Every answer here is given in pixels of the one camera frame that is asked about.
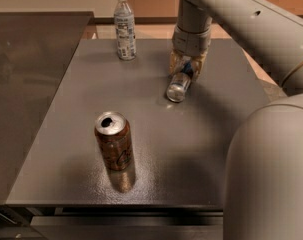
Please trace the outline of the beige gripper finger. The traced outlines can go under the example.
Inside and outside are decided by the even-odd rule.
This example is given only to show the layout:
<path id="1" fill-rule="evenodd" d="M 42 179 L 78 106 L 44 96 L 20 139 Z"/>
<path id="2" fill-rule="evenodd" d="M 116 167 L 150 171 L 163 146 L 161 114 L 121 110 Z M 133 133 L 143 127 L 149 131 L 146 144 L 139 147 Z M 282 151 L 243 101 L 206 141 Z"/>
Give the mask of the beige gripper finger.
<path id="1" fill-rule="evenodd" d="M 183 55 L 173 49 L 170 53 L 169 74 L 174 75 L 179 72 L 184 64 Z"/>
<path id="2" fill-rule="evenodd" d="M 192 81 L 196 82 L 199 78 L 201 71 L 204 67 L 204 63 L 207 57 L 207 51 L 201 53 L 199 56 L 193 56 L 190 60 L 192 70 L 193 70 L 193 76 Z"/>

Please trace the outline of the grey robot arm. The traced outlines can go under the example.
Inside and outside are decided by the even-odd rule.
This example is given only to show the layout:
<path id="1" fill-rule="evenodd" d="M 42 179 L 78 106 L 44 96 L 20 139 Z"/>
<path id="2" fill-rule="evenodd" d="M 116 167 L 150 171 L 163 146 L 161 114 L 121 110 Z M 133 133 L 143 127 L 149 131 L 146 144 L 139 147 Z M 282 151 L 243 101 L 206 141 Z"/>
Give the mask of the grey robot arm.
<path id="1" fill-rule="evenodd" d="M 223 240 L 303 240 L 303 18 L 266 0 L 180 0 L 175 49 L 195 57 L 200 11 L 268 74 L 282 96 L 255 109 L 226 155 Z"/>

